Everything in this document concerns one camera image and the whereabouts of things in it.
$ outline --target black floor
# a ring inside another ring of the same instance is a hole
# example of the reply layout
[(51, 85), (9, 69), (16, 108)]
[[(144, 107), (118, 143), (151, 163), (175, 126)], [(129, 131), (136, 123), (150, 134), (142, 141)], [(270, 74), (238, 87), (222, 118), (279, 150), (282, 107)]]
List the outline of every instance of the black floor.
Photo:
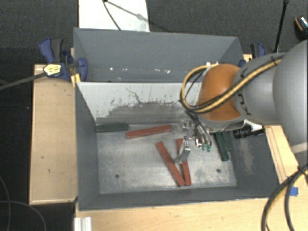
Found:
[[(146, 0), (151, 31), (238, 36), (244, 53), (250, 43), (274, 48), (283, 0)], [(282, 29), (280, 49), (298, 43), (295, 16), (307, 17), (308, 0), (290, 0)], [(77, 0), (0, 0), (0, 79), (28, 77), (33, 65), (43, 61), (38, 43), (61, 37), (73, 46), (73, 27), (78, 26)], [(11, 199), (27, 203), (31, 136), (31, 84), (0, 91), (0, 176)], [(0, 186), (0, 201), (5, 200)], [(38, 208), (47, 228), (70, 230), (73, 207), (48, 205)], [(0, 231), (5, 230), (7, 205), (0, 203)], [(12, 205), (11, 230), (43, 230), (30, 209)]]

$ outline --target white paper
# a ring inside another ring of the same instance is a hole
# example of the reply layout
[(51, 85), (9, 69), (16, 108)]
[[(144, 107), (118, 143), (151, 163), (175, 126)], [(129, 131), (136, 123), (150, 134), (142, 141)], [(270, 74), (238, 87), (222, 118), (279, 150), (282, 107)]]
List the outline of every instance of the white paper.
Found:
[[(150, 31), (145, 0), (108, 0), (106, 6), (121, 30)], [(102, 0), (79, 0), (79, 27), (117, 30)]]

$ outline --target clamp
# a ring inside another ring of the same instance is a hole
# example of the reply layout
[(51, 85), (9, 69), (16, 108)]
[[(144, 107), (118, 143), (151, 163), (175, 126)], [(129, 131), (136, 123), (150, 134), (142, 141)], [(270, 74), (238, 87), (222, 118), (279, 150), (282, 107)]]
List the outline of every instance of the clamp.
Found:
[(79, 73), (80, 80), (85, 81), (88, 73), (88, 66), (85, 58), (78, 58), (74, 63), (74, 58), (68, 51), (62, 51), (62, 38), (45, 38), (39, 44), (42, 56), (47, 60), (48, 65), (44, 67), (44, 72), (48, 77), (61, 78), (70, 81), (73, 74)]

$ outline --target gray bin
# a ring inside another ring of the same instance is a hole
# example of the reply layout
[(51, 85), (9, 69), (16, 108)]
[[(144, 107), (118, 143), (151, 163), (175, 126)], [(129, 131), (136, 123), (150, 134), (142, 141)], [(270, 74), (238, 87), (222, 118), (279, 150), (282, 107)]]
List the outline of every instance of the gray bin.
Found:
[[(220, 160), (215, 143), (211, 152), (192, 148), (192, 186), (181, 188), (155, 148), (162, 141), (177, 157), (175, 141), (184, 135), (186, 118), (178, 102), (184, 76), (206, 62), (238, 64), (237, 38), (75, 28), (74, 50), (89, 66), (87, 82), (76, 88), (81, 211), (267, 197), (276, 187), (265, 136), (232, 139), (228, 162)], [(127, 140), (125, 132), (96, 133), (99, 120), (128, 122), (131, 130), (171, 124), (173, 130)]]

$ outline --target red stick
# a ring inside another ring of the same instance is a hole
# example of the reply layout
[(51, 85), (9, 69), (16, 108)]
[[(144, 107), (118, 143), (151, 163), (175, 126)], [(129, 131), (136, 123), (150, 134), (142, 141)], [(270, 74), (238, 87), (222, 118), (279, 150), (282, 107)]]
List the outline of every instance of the red stick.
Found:
[(159, 126), (159, 127), (154, 127), (154, 128), (146, 128), (146, 129), (127, 132), (126, 138), (128, 139), (139, 138), (139, 137), (149, 136), (153, 134), (166, 133), (166, 132), (170, 132), (171, 130), (172, 130), (171, 125), (164, 125), (164, 126)]
[[(183, 139), (177, 139), (177, 148), (178, 153), (180, 153), (180, 149), (183, 143)], [(185, 179), (185, 185), (190, 186), (192, 184), (191, 174), (189, 172), (188, 162), (182, 163), (182, 171)]]
[(185, 181), (184, 181), (182, 175), (180, 174), (180, 172), (178, 171), (177, 167), (175, 166), (175, 164), (174, 164), (171, 156), (169, 155), (167, 149), (165, 148), (164, 144), (162, 142), (158, 142), (156, 144), (156, 148), (159, 151), (161, 157), (163, 158), (165, 164), (169, 168), (169, 171), (172, 174), (172, 176), (173, 176), (175, 182), (177, 183), (177, 185), (179, 187), (184, 186)]

